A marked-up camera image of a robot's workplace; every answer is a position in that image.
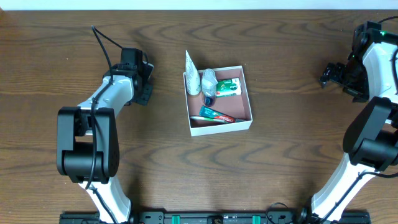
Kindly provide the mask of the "white cosmetic tube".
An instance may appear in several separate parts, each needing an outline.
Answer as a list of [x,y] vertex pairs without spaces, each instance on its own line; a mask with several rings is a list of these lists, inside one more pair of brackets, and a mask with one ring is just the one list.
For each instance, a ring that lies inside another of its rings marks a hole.
[[201,92],[200,76],[188,51],[185,51],[185,84],[189,95],[195,96]]

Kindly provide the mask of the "clear pump spray bottle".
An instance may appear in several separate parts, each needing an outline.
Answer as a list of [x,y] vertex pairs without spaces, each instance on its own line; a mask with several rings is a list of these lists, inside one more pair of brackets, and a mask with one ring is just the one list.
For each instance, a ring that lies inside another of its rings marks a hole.
[[217,84],[215,71],[210,68],[206,69],[201,78],[201,92],[203,102],[207,107],[212,107],[215,103]]

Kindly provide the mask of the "Colgate toothpaste tube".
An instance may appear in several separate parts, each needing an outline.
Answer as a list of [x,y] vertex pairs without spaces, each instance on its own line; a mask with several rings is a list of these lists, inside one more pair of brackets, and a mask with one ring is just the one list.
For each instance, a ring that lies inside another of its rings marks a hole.
[[242,122],[244,119],[236,119],[230,115],[226,115],[224,113],[221,113],[219,111],[215,111],[209,107],[202,106],[199,112],[200,116],[210,118],[212,120],[217,120],[217,121],[222,121],[224,123],[237,123],[237,122]]

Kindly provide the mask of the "green white toothbrush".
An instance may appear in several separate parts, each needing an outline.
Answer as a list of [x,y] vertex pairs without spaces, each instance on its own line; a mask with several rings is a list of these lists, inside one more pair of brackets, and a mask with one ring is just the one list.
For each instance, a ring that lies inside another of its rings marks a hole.
[[207,118],[204,116],[190,116],[189,118],[192,120],[198,120],[198,121],[211,121],[211,122],[216,122],[216,123],[228,124],[228,122],[223,119]]

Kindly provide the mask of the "green soap box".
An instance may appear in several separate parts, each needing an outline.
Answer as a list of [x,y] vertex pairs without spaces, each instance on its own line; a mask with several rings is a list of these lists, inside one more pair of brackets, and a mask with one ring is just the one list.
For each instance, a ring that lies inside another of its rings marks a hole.
[[218,80],[216,85],[217,98],[240,95],[241,93],[242,89],[239,78]]

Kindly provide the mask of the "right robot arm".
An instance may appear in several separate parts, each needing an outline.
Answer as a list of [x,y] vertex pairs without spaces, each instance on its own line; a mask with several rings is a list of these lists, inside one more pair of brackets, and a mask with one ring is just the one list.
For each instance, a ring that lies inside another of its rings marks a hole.
[[347,212],[346,206],[374,177],[397,165],[397,35],[382,29],[381,22],[367,21],[355,28],[346,64],[329,63],[319,82],[332,81],[365,103],[343,138],[343,157],[323,188],[303,207],[295,223],[370,223],[368,212]]

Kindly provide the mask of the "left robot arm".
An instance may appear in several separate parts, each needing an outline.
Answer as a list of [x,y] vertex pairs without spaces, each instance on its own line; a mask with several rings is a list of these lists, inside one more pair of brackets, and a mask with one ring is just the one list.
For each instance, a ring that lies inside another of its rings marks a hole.
[[57,169],[85,189],[98,209],[63,213],[60,223],[130,223],[132,203],[116,175],[116,118],[125,105],[148,103],[153,69],[143,51],[124,47],[120,62],[110,67],[86,101],[58,111]]

